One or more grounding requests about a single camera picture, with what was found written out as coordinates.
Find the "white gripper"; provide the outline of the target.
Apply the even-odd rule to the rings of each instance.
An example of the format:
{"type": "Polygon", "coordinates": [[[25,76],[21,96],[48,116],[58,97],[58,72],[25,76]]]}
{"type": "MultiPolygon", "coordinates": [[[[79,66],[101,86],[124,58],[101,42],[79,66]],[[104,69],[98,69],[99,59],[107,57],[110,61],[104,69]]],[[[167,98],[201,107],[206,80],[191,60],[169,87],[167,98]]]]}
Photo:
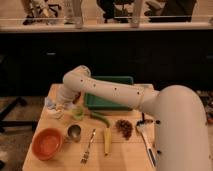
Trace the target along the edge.
{"type": "Polygon", "coordinates": [[[56,106],[64,108],[68,103],[74,103],[79,97],[79,92],[59,89],[56,94],[56,106]]]}

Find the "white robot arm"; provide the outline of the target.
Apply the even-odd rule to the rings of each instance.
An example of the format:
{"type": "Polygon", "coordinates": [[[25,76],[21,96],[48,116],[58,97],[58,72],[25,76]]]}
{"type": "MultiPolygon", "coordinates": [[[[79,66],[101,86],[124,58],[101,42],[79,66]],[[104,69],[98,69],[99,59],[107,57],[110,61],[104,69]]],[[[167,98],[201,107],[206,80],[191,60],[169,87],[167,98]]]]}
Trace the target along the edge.
{"type": "Polygon", "coordinates": [[[156,171],[212,171],[207,119],[199,96],[182,85],[160,91],[101,81],[80,65],[63,76],[56,103],[92,94],[151,115],[155,120],[156,171]]]}

